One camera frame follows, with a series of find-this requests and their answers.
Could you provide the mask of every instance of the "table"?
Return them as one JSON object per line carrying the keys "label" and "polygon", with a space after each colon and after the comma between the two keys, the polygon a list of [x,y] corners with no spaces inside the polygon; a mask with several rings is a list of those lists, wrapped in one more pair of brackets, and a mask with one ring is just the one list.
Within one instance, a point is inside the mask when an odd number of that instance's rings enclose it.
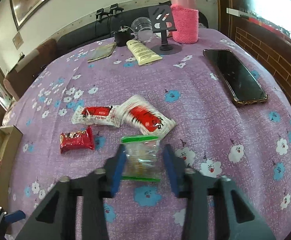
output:
{"label": "table", "polygon": [[[88,52],[111,42],[113,38],[86,45],[49,64],[13,108],[9,125],[16,125],[24,136],[10,180],[11,210],[21,209],[29,216],[62,175],[87,175],[115,154],[122,136],[140,133],[127,124],[93,127],[95,151],[61,155],[61,132],[84,128],[71,123],[78,105],[117,105],[139,94],[177,122],[161,150],[170,143],[203,174],[234,178],[277,240],[284,239],[291,231],[291,106],[272,75],[212,29],[200,29],[196,44],[182,44],[180,53],[150,65],[138,66],[127,47],[87,63]],[[159,43],[154,38],[147,46]],[[231,49],[265,89],[268,102],[236,108],[202,55],[204,49]],[[159,166],[161,182],[122,181],[116,197],[105,200],[110,239],[181,239],[186,201],[172,194],[161,156]],[[208,205],[213,239],[212,198]],[[79,239],[79,215],[77,223]],[[12,226],[13,236],[23,224]]]}

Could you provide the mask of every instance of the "black phone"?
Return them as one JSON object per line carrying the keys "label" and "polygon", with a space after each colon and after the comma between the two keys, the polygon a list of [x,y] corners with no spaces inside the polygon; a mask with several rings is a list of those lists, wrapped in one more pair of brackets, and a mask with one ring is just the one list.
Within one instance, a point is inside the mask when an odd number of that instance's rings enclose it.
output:
{"label": "black phone", "polygon": [[268,99],[260,84],[232,51],[205,49],[203,55],[219,69],[236,106],[265,102]]}

